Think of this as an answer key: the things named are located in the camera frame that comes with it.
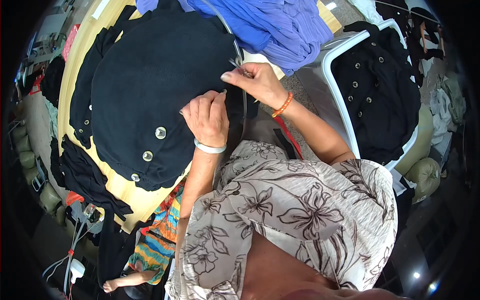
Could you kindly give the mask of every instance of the woman's left hand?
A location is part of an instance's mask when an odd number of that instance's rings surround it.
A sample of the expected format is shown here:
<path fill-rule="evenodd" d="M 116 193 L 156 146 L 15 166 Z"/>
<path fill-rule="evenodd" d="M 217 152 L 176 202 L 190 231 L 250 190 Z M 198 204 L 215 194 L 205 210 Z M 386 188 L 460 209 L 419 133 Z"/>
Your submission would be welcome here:
<path fill-rule="evenodd" d="M 229 121 L 225 108 L 225 94 L 208 91 L 192 99 L 182 108 L 188 128 L 205 146 L 221 148 L 227 143 Z"/>

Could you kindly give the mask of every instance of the colorful patterned dress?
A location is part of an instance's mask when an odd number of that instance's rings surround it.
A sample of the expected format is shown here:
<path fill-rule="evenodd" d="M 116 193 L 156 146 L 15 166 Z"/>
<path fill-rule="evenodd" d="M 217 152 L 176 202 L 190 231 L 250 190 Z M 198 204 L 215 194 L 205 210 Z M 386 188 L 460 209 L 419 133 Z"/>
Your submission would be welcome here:
<path fill-rule="evenodd" d="M 142 263 L 141 271 L 158 273 L 147 283 L 156 285 L 162 279 L 170 258 L 175 253 L 177 224 L 180 218 L 180 203 L 186 177 L 173 189 L 164 202 L 154 211 L 155 220 L 148 228 L 145 240 L 135 246 L 135 252 L 128 259 L 128 265 L 135 269 L 135 263 Z"/>

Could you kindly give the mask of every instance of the button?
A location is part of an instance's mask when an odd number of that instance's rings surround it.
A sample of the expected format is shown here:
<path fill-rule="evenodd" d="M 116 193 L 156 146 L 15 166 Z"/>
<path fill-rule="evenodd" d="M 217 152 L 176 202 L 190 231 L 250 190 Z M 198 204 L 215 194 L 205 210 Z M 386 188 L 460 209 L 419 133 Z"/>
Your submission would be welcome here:
<path fill-rule="evenodd" d="M 167 136 L 165 127 L 157 127 L 157 129 L 155 129 L 155 136 L 157 139 L 164 139 Z"/>
<path fill-rule="evenodd" d="M 135 182 L 139 182 L 139 181 L 140 181 L 140 177 L 138 176 L 137 173 L 133 173 L 133 174 L 132 174 L 132 180 L 135 181 Z"/>
<path fill-rule="evenodd" d="M 153 153 L 150 151 L 145 151 L 144 154 L 142 155 L 142 158 L 144 159 L 144 161 L 152 161 Z"/>

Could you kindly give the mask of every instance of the blue garment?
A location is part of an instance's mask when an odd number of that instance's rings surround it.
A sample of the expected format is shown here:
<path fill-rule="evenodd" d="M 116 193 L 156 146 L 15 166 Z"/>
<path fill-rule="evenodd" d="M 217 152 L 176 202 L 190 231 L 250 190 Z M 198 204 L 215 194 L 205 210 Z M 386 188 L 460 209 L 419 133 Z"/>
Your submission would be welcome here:
<path fill-rule="evenodd" d="M 240 47 L 262 53 L 290 76 L 315 60 L 333 33 L 316 0 L 209 0 L 227 21 Z M 202 0 L 187 0 L 203 17 L 215 13 Z"/>

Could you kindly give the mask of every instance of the fingernail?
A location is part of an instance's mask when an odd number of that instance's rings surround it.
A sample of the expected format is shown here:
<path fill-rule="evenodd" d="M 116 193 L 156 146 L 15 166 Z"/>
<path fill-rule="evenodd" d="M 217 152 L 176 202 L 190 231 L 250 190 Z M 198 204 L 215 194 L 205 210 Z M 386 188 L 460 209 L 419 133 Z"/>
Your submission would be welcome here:
<path fill-rule="evenodd" d="M 225 72 L 222 74 L 222 76 L 220 76 L 220 79 L 225 82 L 229 82 L 230 78 L 232 78 L 232 75 L 230 74 L 230 72 Z"/>

